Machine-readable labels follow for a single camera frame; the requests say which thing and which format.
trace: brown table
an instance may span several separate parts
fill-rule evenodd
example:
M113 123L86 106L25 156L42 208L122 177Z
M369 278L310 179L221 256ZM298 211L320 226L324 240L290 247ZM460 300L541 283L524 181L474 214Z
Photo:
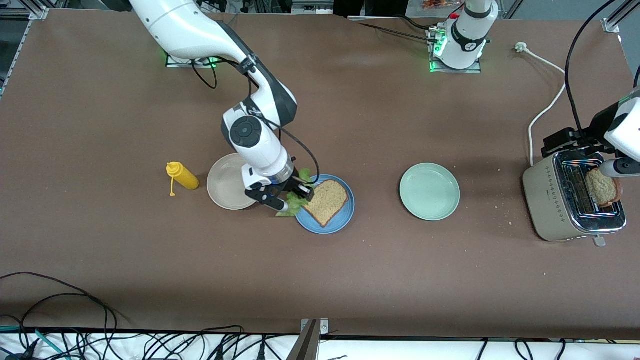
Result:
M169 197L167 161L206 176L232 152L221 115L247 91L234 69L218 67L211 91L190 69L164 68L135 14L52 10L0 102L0 272L86 288L133 329L291 332L322 317L337 334L637 338L640 183L623 180L629 224L604 249L540 240L522 192L527 126L561 77L511 49L525 41L562 64L579 25L498 21L475 76L430 73L424 44L339 17L240 15L237 32L298 100L288 129L355 193L351 223L316 236L268 208L225 211L205 188ZM587 124L631 75L618 37L597 23L573 59ZM536 154L572 121L563 96L535 127ZM402 174L422 162L460 182L446 220L418 220L399 199ZM59 291L13 278L0 307L20 314ZM27 325L101 327L101 316L60 299Z

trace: plate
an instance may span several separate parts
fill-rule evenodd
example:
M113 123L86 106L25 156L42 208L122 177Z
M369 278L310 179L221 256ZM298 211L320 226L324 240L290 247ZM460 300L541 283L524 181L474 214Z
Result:
M416 217L437 221L456 211L460 203L460 186L446 168L423 163L404 173L400 181L400 198Z
M246 164L240 154L229 154L218 160L207 176L209 197L219 207L242 210L256 203L244 194L242 167Z
M320 226L320 223L317 222L314 217L311 216L311 214L307 210L305 210L305 208L302 208L300 210L300 212L296 215L296 219L298 219L298 222L300 223L300 225L302 225L302 227L315 234L333 234L342 230L342 228L347 226L349 221L351 221L353 213L356 210L356 200L353 197L351 188L339 177L333 175L320 175L320 180L318 180L316 186L322 184L327 180L336 180L338 183L340 183L340 185L342 185L342 187L347 190L347 196L349 197L349 199L347 200L347 203L342 207L342 209L340 209L340 211L338 211L338 213L331 220L329 220L329 223L326 225L326 227Z

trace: yellow squeeze bottle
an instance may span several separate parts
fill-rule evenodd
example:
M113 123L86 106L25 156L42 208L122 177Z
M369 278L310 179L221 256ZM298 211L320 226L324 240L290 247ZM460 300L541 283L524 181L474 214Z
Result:
M196 190L200 182L183 164L173 161L166 164L166 173L171 176L171 196L175 196L173 193L173 180L176 180L180 185L187 188L187 190Z

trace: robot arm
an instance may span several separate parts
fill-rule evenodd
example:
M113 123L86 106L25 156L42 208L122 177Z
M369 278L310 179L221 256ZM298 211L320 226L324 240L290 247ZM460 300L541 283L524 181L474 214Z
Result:
M571 128L558 131L545 139L542 156L588 146L616 155L616 159L607 160L600 166L604 175L640 176L640 87L593 117L584 134L586 139Z
M278 211L287 204L278 198L293 191L308 200L312 189L299 182L288 152L274 134L296 116L296 99L224 22L213 21L193 0L131 0L142 23L170 55L182 59L224 56L238 63L258 90L223 115L222 133L244 158L247 196Z
M453 69L466 69L476 62L498 18L495 0L467 0L464 8L457 19L438 25L444 28L445 36L434 55Z
M615 149L623 157L605 161L600 170L609 177L640 176L640 88L612 107L616 108L615 116L608 116L605 110L593 118L589 129L604 147ZM602 128L601 123L608 126L600 138L600 132L594 129Z

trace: toast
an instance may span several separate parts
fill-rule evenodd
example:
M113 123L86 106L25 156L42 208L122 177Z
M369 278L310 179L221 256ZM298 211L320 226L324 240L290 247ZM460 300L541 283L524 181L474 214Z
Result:
M304 208L322 227L342 210L349 200L347 190L335 180L327 180L314 190L314 198Z
M619 179L610 178L604 175L599 168L596 168L587 173L585 180L589 194L599 206L607 208L614 202L620 201L622 184Z

